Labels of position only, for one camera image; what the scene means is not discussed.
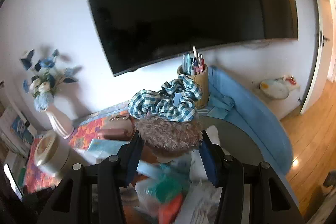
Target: blue and white gingham fabric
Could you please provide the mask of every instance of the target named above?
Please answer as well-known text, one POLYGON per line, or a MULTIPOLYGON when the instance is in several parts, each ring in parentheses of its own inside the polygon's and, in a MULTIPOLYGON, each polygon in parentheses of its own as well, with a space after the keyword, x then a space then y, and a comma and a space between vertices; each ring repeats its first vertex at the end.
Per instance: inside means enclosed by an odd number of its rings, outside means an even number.
POLYGON ((165 82, 159 92, 140 90, 128 104, 131 116, 143 119, 147 114, 159 116, 174 122, 189 122, 196 115, 195 103, 202 96, 202 91, 194 80, 180 75, 170 83, 165 82), (174 96, 182 93, 178 106, 174 106, 174 96))

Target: fluffy brown scrunchie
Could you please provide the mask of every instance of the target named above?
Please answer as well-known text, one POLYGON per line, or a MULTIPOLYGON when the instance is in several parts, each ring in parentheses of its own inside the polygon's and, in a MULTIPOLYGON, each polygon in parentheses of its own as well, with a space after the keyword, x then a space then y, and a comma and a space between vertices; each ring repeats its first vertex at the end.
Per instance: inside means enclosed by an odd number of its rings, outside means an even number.
POLYGON ((202 125, 196 119, 190 122, 170 122, 158 116, 147 116, 135 122, 144 143, 153 153, 163 157, 177 157, 202 141, 202 125))

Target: pen holder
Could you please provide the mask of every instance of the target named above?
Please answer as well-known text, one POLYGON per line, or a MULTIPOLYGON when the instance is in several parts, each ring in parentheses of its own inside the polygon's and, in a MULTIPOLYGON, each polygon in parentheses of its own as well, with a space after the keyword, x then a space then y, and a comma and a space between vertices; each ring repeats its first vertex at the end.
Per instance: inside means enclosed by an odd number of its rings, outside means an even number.
MULTIPOLYGON (((183 75, 182 66, 177 68, 177 74, 183 75)), ((186 75, 190 79, 193 79, 197 85, 201 87, 202 97, 200 100, 195 102, 197 109, 202 109, 207 106, 209 101, 209 75, 208 75, 208 66, 205 65, 204 71, 199 75, 186 75)))

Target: flower vase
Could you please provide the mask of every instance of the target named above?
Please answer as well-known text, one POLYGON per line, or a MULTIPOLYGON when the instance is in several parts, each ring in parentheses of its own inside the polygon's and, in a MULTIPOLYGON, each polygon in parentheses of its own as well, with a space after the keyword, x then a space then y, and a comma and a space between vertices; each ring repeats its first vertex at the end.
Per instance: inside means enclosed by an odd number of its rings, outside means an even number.
POLYGON ((45 110, 53 130, 63 139, 70 137, 74 131, 72 122, 68 116, 61 112, 54 104, 50 104, 45 110))

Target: screw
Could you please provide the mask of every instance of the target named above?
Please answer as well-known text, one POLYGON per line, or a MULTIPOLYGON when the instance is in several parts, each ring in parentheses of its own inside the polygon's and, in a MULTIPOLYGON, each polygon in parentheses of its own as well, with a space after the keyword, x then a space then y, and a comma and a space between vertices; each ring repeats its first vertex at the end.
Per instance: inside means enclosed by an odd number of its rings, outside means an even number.
POLYGON ((261 168, 268 169, 270 165, 269 165, 268 162, 266 162, 266 161, 262 161, 262 162, 260 163, 260 166, 261 166, 261 168))
POLYGON ((118 155, 112 155, 112 156, 109 156, 109 161, 110 162, 115 162, 119 159, 118 155))
POLYGON ((225 161, 229 161, 229 162, 230 162, 230 161, 233 161, 233 157, 232 157, 231 155, 229 155, 229 154, 224 155, 223 158, 224 158, 225 161))
POLYGON ((79 170, 81 167, 82 167, 81 164, 74 164, 74 165, 72 165, 72 169, 73 170, 79 170))

